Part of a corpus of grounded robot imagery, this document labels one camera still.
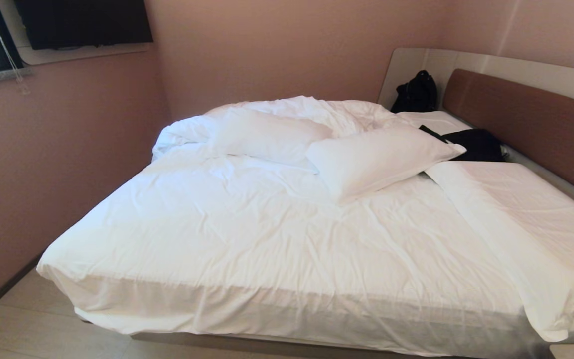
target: pink wall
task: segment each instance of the pink wall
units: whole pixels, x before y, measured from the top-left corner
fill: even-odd
[[[440,47],[574,67],[574,1],[451,0]]]
[[[0,287],[148,164],[169,122],[155,52],[33,68],[0,82]]]
[[[438,44],[443,0],[150,3],[171,113],[310,95],[376,100],[392,50]]]

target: tile floor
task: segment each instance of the tile floor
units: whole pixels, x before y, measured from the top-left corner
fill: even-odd
[[[79,320],[36,271],[0,300],[0,359],[403,359],[395,353],[174,335],[177,345],[139,341]]]

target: black tv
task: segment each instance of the black tv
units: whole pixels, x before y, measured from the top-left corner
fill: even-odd
[[[144,0],[14,0],[34,50],[152,42]]]

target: black backpack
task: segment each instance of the black backpack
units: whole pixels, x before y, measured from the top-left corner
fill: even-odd
[[[437,87],[433,77],[422,70],[413,80],[397,87],[398,98],[391,112],[429,112],[437,107]]]

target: white bed sheet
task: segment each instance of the white bed sheet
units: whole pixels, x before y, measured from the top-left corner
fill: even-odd
[[[537,350],[517,291],[428,177],[337,207],[309,171],[208,151],[171,150],[46,250],[39,273],[80,316],[124,334]]]

